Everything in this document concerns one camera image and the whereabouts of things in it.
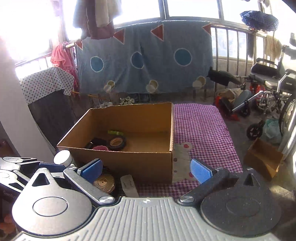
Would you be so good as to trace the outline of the gold lidded jar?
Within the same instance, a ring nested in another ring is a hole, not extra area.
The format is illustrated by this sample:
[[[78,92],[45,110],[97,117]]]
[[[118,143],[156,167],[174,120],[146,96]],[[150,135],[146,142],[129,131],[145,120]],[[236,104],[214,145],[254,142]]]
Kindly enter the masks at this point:
[[[115,189],[115,179],[111,174],[104,173],[93,182],[93,185],[101,191],[111,194]]]

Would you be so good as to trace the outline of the white pill bottle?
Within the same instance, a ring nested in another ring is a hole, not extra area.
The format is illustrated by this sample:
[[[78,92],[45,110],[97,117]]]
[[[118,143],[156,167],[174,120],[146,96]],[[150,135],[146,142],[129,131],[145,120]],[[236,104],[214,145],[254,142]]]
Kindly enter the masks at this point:
[[[74,163],[74,159],[69,150],[61,150],[55,155],[54,163],[67,168]]]

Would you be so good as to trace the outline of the pink plastic lid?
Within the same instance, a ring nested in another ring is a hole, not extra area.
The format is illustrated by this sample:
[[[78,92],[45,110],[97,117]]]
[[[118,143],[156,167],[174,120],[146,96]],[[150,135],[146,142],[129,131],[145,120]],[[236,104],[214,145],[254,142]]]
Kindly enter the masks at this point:
[[[109,151],[109,149],[107,148],[107,146],[103,146],[103,145],[98,145],[92,148],[93,150],[97,150],[97,151]]]

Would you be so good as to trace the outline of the white power adapter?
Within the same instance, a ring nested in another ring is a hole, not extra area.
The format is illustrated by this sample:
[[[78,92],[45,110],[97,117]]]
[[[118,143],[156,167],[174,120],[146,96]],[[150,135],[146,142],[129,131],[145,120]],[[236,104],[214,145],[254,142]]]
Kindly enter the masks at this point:
[[[122,176],[120,178],[120,182],[126,197],[139,197],[132,175]]]

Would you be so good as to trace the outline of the green glue stick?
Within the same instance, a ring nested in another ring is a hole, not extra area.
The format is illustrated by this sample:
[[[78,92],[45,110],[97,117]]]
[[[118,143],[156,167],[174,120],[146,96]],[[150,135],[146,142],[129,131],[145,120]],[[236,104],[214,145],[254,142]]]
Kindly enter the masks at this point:
[[[120,131],[108,130],[107,133],[114,136],[124,136],[123,132]]]

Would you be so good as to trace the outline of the short black cylinder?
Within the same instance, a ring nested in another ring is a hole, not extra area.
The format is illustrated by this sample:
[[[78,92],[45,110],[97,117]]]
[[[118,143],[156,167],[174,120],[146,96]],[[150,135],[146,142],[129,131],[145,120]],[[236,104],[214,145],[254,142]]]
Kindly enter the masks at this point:
[[[107,146],[107,141],[101,138],[93,138],[91,141],[89,141],[86,144],[84,148],[93,149],[94,147],[97,147],[97,146]]]

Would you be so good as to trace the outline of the tape roll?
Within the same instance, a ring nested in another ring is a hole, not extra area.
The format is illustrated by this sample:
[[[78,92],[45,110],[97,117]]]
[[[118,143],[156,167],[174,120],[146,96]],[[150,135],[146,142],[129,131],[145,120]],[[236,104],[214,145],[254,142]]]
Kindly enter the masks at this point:
[[[113,137],[109,140],[107,147],[111,151],[121,151],[126,146],[126,138],[123,136]]]

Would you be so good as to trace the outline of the purple checkered tablecloth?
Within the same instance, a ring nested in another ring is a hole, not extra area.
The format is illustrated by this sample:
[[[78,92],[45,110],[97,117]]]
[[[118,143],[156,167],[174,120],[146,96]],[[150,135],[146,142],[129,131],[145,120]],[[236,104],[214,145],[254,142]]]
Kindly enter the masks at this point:
[[[243,171],[228,128],[213,105],[174,105],[174,150],[177,157],[199,159],[213,168]]]

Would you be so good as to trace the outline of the brown cardboard box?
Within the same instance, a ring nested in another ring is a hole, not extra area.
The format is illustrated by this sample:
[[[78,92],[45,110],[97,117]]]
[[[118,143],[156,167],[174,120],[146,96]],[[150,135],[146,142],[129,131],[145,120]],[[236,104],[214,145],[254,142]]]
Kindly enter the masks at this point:
[[[117,137],[108,130],[123,132],[121,151],[85,149],[93,138],[107,141]],[[57,144],[69,150],[76,163],[95,158],[118,176],[132,175],[135,181],[170,183],[173,159],[173,104],[133,104],[89,109]]]

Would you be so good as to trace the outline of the dark cabinet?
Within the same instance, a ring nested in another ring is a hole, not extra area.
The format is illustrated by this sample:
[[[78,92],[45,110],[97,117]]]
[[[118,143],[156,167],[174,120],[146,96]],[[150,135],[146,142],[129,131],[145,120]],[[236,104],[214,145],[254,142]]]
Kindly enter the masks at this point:
[[[63,90],[55,91],[28,105],[39,129],[56,149],[57,144],[76,120],[70,97]]]

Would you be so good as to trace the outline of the polka dot cloth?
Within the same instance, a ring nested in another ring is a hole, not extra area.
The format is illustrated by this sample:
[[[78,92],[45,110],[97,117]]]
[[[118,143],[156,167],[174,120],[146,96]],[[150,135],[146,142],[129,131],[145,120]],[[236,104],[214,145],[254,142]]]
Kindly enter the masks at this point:
[[[21,79],[20,86],[29,105],[60,90],[64,91],[64,95],[70,96],[74,76],[59,67],[51,67]]]

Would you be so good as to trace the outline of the white green sneaker pair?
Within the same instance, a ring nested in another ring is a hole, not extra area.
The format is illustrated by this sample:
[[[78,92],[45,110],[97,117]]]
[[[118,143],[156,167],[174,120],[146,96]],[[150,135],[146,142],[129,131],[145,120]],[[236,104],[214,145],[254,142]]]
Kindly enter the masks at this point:
[[[130,96],[125,97],[125,98],[120,98],[120,103],[119,105],[132,105],[135,103],[134,98],[131,98]]]

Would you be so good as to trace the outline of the wheelchair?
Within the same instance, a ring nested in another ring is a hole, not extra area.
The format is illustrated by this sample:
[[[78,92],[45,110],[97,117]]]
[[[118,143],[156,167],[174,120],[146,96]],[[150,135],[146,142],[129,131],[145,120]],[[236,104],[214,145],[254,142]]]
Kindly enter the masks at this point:
[[[264,115],[275,112],[278,114],[278,126],[283,136],[288,131],[292,112],[295,109],[295,71],[285,69],[282,61],[287,55],[295,60],[295,49],[283,45],[278,62],[257,58],[246,78],[250,89],[244,89],[240,97],[243,99],[229,109],[229,114],[238,113],[249,116],[251,105],[254,104]]]

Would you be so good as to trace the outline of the pink hanging garment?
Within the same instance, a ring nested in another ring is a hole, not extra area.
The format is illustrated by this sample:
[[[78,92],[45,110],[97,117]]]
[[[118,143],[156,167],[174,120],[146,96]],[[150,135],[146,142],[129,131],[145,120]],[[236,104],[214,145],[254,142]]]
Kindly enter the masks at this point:
[[[74,77],[74,90],[79,91],[79,80],[76,68],[69,48],[66,48],[68,42],[63,42],[54,47],[51,54],[51,63],[53,66],[59,67]]]

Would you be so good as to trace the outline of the blue patterned blanket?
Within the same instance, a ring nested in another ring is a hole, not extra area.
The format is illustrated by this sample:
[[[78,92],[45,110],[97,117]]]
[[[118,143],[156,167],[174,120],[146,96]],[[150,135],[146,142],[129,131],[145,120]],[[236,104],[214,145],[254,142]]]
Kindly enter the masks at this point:
[[[211,24],[134,24],[118,29],[109,39],[84,39],[76,54],[83,94],[200,89],[213,66]]]

